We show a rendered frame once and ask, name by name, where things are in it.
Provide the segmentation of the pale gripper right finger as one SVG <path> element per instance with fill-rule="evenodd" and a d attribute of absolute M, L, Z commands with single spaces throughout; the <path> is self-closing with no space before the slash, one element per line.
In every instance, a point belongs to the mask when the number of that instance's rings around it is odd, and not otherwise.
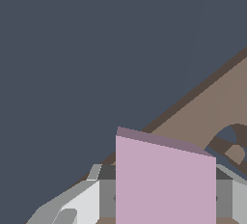
<path fill-rule="evenodd" d="M 216 218 L 221 224 L 247 224 L 247 181 L 216 165 Z"/>

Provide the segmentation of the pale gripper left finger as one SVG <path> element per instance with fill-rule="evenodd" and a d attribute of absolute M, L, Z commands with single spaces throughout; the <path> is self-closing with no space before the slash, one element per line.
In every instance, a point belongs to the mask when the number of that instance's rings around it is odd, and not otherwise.
<path fill-rule="evenodd" d="M 115 224 L 116 166 L 94 164 L 89 176 L 39 207 L 26 224 Z"/>

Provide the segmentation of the pink block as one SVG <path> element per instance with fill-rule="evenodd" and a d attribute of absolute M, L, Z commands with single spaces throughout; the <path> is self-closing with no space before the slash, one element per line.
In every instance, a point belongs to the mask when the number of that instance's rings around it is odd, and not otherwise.
<path fill-rule="evenodd" d="M 216 158 L 189 142 L 120 127 L 116 224 L 216 224 Z"/>

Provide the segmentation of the brown slotted board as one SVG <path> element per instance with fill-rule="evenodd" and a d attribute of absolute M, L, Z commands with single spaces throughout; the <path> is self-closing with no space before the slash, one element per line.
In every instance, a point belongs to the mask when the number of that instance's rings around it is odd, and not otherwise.
<path fill-rule="evenodd" d="M 247 47 L 140 131 L 192 143 L 247 181 Z"/>

